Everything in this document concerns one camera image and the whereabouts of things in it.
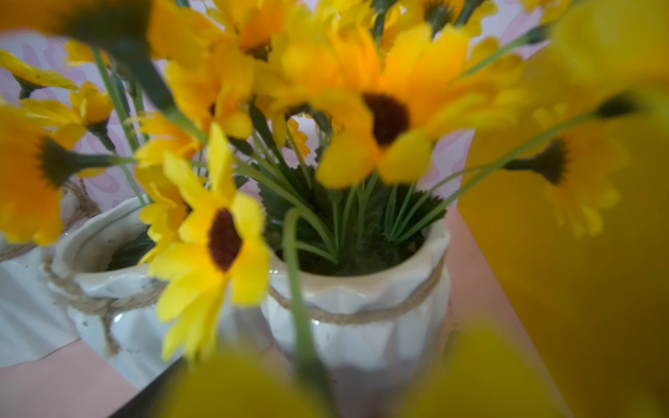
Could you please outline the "shelf sunflower pot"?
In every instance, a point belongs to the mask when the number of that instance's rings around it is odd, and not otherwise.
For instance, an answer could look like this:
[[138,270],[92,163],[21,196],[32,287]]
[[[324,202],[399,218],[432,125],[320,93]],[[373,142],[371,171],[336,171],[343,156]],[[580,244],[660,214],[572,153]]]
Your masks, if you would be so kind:
[[[230,298],[240,308],[288,313],[287,269],[299,268],[318,341],[372,339],[362,370],[386,369],[390,344],[423,308],[441,308],[448,204],[416,183],[440,137],[521,119],[543,151],[475,170],[534,172],[548,184],[557,219],[578,236],[602,229],[617,202],[615,166],[582,160],[608,147],[601,125],[611,107],[554,99],[524,110],[518,45],[561,37],[577,1],[527,1],[541,24],[499,45],[470,40],[490,2],[216,1],[205,14],[155,2],[148,34],[167,55],[173,40],[202,52],[169,59],[176,108],[143,114],[152,140],[137,151],[138,181],[151,203],[140,212],[161,280],[160,320],[171,328],[163,355],[196,361],[217,343]],[[283,270],[272,261],[282,258]]]
[[78,339],[143,388],[164,369],[160,283],[139,260],[152,249],[141,196],[103,211],[85,178],[132,161],[118,154],[109,92],[8,51],[18,83],[1,103],[1,364],[50,355]]

